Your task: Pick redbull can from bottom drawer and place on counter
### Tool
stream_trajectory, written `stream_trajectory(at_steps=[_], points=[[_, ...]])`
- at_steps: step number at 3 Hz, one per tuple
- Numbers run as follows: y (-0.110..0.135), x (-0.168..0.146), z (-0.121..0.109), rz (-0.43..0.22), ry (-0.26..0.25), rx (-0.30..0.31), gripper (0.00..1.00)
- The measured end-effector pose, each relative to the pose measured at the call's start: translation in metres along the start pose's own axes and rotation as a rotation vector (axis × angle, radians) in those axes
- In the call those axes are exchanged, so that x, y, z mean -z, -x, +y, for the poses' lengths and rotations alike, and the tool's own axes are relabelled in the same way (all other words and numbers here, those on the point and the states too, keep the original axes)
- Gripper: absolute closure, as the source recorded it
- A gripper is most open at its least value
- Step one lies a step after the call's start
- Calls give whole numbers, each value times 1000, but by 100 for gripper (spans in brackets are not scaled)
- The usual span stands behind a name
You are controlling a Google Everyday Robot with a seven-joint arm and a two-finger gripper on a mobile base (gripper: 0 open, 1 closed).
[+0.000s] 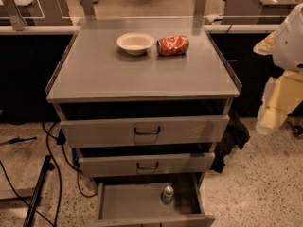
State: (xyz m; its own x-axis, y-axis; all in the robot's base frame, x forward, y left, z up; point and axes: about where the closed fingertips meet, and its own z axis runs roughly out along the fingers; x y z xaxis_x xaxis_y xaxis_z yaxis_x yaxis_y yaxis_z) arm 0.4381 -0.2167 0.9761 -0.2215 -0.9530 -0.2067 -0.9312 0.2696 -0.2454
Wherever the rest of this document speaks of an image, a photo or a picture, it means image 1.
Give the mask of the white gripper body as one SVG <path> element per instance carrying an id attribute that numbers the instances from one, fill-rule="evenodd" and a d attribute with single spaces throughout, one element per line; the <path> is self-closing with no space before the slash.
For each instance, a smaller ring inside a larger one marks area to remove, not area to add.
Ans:
<path id="1" fill-rule="evenodd" d="M 276 30 L 273 62 L 284 70 L 303 71 L 303 4 L 298 4 Z"/>

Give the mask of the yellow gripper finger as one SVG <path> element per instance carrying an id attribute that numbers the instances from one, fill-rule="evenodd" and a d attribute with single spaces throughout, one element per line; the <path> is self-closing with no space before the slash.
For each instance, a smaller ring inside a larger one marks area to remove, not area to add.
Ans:
<path id="1" fill-rule="evenodd" d="M 286 70 L 265 84 L 256 130 L 263 135 L 276 132 L 303 102 L 303 74 Z"/>
<path id="2" fill-rule="evenodd" d="M 276 38 L 276 32 L 272 32 L 262 41 L 257 43 L 254 46 L 253 51 L 262 56 L 272 55 L 275 38 Z"/>

